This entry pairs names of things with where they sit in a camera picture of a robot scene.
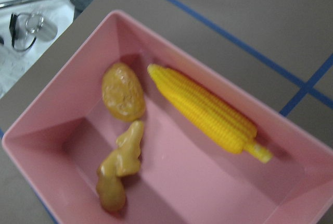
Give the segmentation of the small black clip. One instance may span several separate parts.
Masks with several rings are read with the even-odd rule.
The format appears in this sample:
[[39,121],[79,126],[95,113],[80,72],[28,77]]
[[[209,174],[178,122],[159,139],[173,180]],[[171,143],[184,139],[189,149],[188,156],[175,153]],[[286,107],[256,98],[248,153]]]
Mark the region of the small black clip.
[[14,13],[11,14],[10,24],[9,24],[9,31],[11,34],[11,45],[15,47],[15,41],[17,39],[17,18],[18,16]]

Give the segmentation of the yellow toy corn cob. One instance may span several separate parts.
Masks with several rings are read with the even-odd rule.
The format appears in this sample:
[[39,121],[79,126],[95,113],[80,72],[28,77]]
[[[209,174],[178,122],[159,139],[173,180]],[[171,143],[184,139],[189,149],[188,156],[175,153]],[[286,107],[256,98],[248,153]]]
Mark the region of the yellow toy corn cob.
[[150,64],[148,74],[159,92],[193,125],[232,154],[248,152],[262,163],[273,154],[256,141],[257,128],[247,117],[178,71]]

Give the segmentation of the small steel measuring cup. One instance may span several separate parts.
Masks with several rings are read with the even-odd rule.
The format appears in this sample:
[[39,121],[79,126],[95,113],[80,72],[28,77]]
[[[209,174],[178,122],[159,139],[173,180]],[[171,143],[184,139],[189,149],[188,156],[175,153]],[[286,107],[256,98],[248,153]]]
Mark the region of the small steel measuring cup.
[[58,33],[57,26],[41,14],[31,14],[25,21],[25,29],[27,33],[44,42],[53,40]]

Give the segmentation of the pink plastic bin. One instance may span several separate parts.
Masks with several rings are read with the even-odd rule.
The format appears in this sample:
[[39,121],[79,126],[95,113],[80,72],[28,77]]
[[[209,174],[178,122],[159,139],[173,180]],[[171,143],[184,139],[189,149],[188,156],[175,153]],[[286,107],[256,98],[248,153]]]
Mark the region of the pink plastic bin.
[[[97,168],[128,124],[101,78],[128,63],[145,91],[142,167],[119,214],[100,206]],[[258,127],[266,164],[218,147],[158,92],[150,63],[179,70]],[[332,204],[332,149],[164,38],[111,12],[5,132],[3,148],[58,223],[317,223]]]

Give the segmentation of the brown toy potato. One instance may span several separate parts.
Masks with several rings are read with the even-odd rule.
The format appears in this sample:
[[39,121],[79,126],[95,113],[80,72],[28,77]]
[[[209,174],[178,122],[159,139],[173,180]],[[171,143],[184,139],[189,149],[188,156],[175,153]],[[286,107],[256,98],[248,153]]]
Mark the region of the brown toy potato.
[[104,73],[101,92],[104,105],[115,118],[131,122],[144,115],[143,88],[127,64],[115,63]]

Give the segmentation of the tan toy ginger root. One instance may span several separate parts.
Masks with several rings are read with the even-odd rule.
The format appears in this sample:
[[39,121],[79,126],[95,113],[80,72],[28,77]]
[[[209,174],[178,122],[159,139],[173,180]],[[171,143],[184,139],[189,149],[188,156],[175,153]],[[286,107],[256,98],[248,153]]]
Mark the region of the tan toy ginger root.
[[126,202],[122,178],[139,172],[141,162],[140,142],[144,134],[144,123],[136,120],[116,139],[114,149],[97,169],[96,192],[102,208],[114,213],[121,210]]

